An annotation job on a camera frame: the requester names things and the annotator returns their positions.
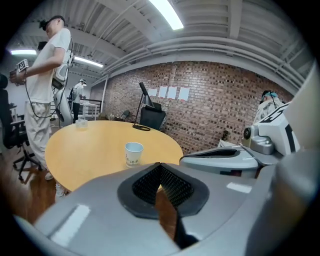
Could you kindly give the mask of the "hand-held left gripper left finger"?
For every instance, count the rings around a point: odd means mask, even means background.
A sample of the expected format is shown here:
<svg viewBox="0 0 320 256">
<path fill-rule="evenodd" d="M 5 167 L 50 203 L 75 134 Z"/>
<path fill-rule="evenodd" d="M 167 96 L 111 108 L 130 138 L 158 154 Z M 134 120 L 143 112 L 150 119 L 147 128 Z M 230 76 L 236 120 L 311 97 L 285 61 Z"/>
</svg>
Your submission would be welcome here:
<svg viewBox="0 0 320 256">
<path fill-rule="evenodd" d="M 119 185 L 143 168 L 94 178 L 48 208 L 34 227 L 81 256 L 171 256 L 180 251 L 155 219 L 138 218 L 117 195 Z"/>
</svg>

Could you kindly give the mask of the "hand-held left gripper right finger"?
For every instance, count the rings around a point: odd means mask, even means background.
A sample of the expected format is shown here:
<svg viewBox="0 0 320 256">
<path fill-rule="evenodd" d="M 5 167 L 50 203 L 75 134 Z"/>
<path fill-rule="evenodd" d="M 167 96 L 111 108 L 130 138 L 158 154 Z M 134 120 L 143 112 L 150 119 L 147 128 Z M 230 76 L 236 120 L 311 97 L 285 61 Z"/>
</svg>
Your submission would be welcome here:
<svg viewBox="0 0 320 256">
<path fill-rule="evenodd" d="M 209 198 L 198 214 L 182 218 L 185 232 L 198 241 L 176 256 L 244 256 L 251 229 L 270 187 L 270 168 L 248 179 L 193 170 L 178 170 L 205 183 Z"/>
</svg>

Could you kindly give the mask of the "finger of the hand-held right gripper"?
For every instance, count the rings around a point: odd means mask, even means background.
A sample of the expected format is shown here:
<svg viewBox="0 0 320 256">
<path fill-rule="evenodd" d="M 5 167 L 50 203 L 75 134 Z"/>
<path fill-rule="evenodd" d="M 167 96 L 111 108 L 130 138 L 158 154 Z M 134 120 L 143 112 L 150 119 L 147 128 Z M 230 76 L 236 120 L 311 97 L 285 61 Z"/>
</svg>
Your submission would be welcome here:
<svg viewBox="0 0 320 256">
<path fill-rule="evenodd" d="M 259 163 L 245 149 L 234 157 L 187 157 L 179 160 L 179 165 L 198 171 L 253 179 Z"/>
<path fill-rule="evenodd" d="M 242 146 L 225 146 L 225 147 L 216 147 L 213 149 L 193 152 L 187 154 L 187 157 L 235 157 L 240 154 L 240 151 L 243 151 Z"/>
</svg>

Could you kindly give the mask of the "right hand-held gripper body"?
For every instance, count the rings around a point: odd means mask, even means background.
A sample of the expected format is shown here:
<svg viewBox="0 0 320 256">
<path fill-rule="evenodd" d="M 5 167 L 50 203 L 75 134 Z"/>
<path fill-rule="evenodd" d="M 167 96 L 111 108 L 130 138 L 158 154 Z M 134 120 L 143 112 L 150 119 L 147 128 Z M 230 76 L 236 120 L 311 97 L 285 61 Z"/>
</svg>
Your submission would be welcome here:
<svg viewBox="0 0 320 256">
<path fill-rule="evenodd" d="M 262 155 L 283 156 L 316 147 L 316 64 L 292 101 L 243 132 L 242 145 Z"/>
</svg>

